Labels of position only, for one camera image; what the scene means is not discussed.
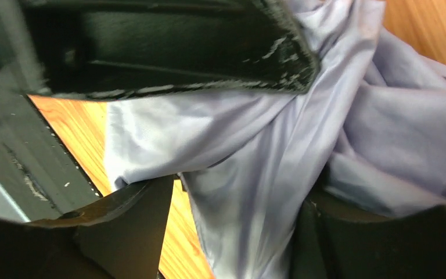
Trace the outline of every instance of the lavender fabric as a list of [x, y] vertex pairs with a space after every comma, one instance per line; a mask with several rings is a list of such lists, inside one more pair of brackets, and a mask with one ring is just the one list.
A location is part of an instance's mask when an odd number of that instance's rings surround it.
[[288, 0], [322, 71], [306, 95], [224, 91], [113, 102], [112, 186], [182, 173], [217, 278], [286, 278], [297, 212], [327, 191], [405, 216], [446, 203], [446, 66], [382, 27], [376, 0]]

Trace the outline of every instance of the wooden surface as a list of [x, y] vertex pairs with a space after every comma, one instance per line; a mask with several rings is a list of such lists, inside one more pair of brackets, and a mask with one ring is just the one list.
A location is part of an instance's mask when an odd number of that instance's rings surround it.
[[[388, 0], [385, 26], [421, 54], [446, 64], [446, 0]], [[105, 105], [44, 98], [34, 102], [107, 195], [110, 187], [102, 163]], [[160, 270], [167, 279], [212, 278], [180, 185], [172, 198]]]

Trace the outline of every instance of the satin fabric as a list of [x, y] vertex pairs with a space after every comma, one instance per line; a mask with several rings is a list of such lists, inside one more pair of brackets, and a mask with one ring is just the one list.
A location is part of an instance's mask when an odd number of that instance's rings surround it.
[[327, 190], [386, 216], [446, 203], [446, 66], [382, 27], [385, 3], [288, 0], [322, 70], [306, 95], [221, 91], [113, 102], [114, 189], [182, 173], [216, 278], [286, 278], [297, 212]]

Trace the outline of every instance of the worn black edge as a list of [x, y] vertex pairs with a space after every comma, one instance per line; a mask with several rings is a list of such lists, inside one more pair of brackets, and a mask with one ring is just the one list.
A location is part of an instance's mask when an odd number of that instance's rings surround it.
[[[308, 83], [300, 89], [303, 93], [307, 94], [314, 84], [318, 74], [321, 71], [321, 63], [319, 56], [314, 53], [309, 46], [307, 38], [305, 38], [302, 32], [302, 25], [298, 22], [295, 16], [292, 14], [288, 6], [280, 0], [251, 0], [257, 6], [265, 6], [268, 9], [268, 16], [274, 18], [274, 20], [288, 32], [287, 37], [292, 41], [299, 44], [301, 52], [299, 55], [303, 56], [310, 64], [311, 70], [306, 74]], [[291, 87], [285, 88], [280, 83], [266, 83], [262, 81], [248, 81], [248, 80], [214, 80], [203, 84], [181, 84], [181, 85], [164, 85], [147, 88], [137, 88], [135, 90], [112, 90], [104, 92], [52, 92], [48, 87], [42, 87], [39, 90], [25, 90], [22, 93], [28, 95], [47, 96], [59, 99], [77, 99], [88, 100], [97, 102], [110, 102], [110, 101], [122, 101], [132, 98], [145, 98], [155, 95], [168, 95], [177, 93], [193, 93], [205, 91], [210, 93], [215, 90], [259, 90], [261, 92], [268, 93], [297, 93]]]
[[29, 219], [53, 217], [47, 204], [63, 214], [99, 199], [101, 193], [37, 107], [2, 89], [0, 183]]
[[144, 1], [31, 1], [21, 0], [24, 6], [33, 9], [61, 9], [89, 12], [150, 12], [150, 13], [186, 13], [207, 16], [209, 14], [238, 15], [244, 12], [244, 7], [236, 2], [200, 1], [195, 3], [163, 2], [150, 3]]

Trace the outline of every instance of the black plastic piece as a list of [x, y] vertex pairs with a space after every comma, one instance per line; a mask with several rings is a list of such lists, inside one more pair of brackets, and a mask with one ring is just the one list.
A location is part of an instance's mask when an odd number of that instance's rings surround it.
[[305, 94], [318, 71], [280, 0], [21, 0], [46, 88], [117, 100], [211, 89]]
[[99, 199], [53, 128], [19, 86], [9, 66], [0, 69], [0, 184], [30, 220], [57, 218]]
[[0, 220], [0, 278], [155, 279], [172, 184], [131, 184], [57, 220]]
[[446, 206], [388, 219], [316, 190], [292, 249], [292, 279], [446, 278]]

